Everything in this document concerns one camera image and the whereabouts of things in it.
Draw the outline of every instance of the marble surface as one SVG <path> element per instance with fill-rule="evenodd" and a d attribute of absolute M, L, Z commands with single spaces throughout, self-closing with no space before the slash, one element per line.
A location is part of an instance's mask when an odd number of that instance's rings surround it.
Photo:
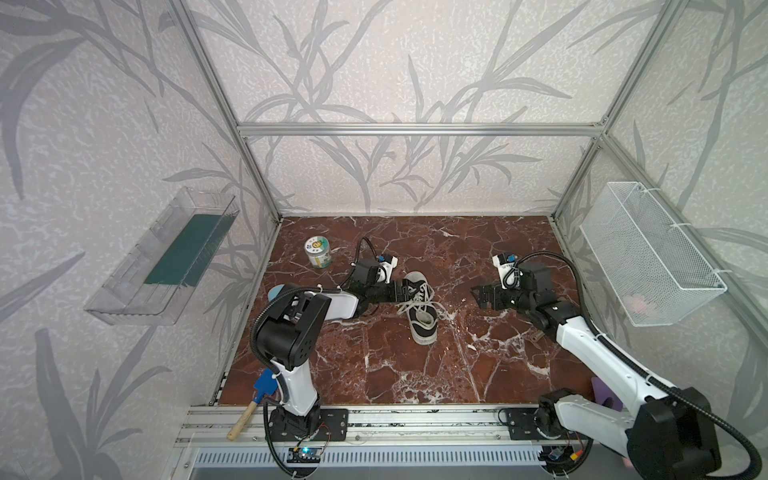
<path fill-rule="evenodd" d="M 329 239 L 333 263 L 316 270 L 303 252 L 313 235 Z M 536 402 L 561 387 L 592 398 L 592 372 L 549 339 L 531 341 L 535 329 L 508 310 L 480 310 L 469 288 L 498 282 L 491 255 L 560 252 L 546 217 L 314 217 L 286 219 L 272 252 L 251 319 L 279 283 L 332 287 L 345 277 L 357 240 L 367 235 L 379 252 L 398 257 L 394 278 L 423 272 L 440 319 L 431 346 L 413 342 L 406 319 L 382 304 L 358 319 L 323 326 L 310 358 L 313 381 L 325 404 Z M 370 255 L 363 247 L 361 257 Z M 566 266 L 555 267 L 558 294 L 576 300 Z M 249 329 L 224 385 L 222 405 L 245 405 L 263 366 L 248 349 Z"/>

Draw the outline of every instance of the sneaker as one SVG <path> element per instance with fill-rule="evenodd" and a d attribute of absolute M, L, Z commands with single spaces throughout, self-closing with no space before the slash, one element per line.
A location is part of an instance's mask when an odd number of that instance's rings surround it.
<path fill-rule="evenodd" d="M 429 345 L 437 340 L 438 310 L 445 313 L 445 307 L 432 301 L 435 291 L 423 273 L 411 272 L 406 275 L 406 280 L 410 282 L 408 290 L 411 299 L 398 303 L 397 313 L 405 313 L 408 317 L 413 341 L 419 345 Z"/>

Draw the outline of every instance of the wall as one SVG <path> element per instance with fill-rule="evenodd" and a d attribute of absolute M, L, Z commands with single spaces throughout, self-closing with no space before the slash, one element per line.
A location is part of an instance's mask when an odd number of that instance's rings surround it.
<path fill-rule="evenodd" d="M 766 305 L 768 2 L 689 2 L 610 132 Z M 695 386 L 768 453 L 768 356 L 716 299 L 665 327 L 631 325 L 578 227 L 605 183 L 628 180 L 599 154 L 558 221 L 608 332 L 649 368 Z M 719 435 L 735 472 L 743 450 Z M 766 473 L 761 478 L 768 478 Z"/>
<path fill-rule="evenodd" d="M 189 5 L 240 122 L 590 123 L 607 110 L 661 1 Z M 286 214 L 549 213 L 542 207 L 556 203 L 587 143 L 250 140 Z"/>
<path fill-rule="evenodd" d="M 164 2 L 0 4 L 0 478 L 156 478 L 272 224 Z M 177 190 L 241 212 L 175 326 L 88 297 Z"/>

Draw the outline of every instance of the gray floor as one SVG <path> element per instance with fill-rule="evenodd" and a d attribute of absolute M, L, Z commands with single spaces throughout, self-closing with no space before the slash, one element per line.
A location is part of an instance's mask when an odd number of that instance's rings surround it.
<path fill-rule="evenodd" d="M 196 468 L 191 480 L 287 480 L 290 478 L 275 468 Z M 387 468 L 321 468 L 312 480 L 480 480 L 514 478 L 515 480 L 545 480 L 552 478 L 539 467 L 387 467 Z M 601 445 L 593 447 L 586 462 L 570 475 L 571 480 L 611 478 L 639 480 L 634 470 L 627 470 L 621 458 Z"/>

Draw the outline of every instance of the clear plastic basket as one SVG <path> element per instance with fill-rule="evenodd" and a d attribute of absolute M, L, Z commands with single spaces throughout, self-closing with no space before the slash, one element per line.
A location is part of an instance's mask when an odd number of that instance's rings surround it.
<path fill-rule="evenodd" d="M 727 289 L 638 182 L 608 182 L 581 231 L 635 326 L 677 323 Z"/>
<path fill-rule="evenodd" d="M 111 325 L 173 325 L 239 212 L 232 194 L 182 187 L 85 311 Z"/>

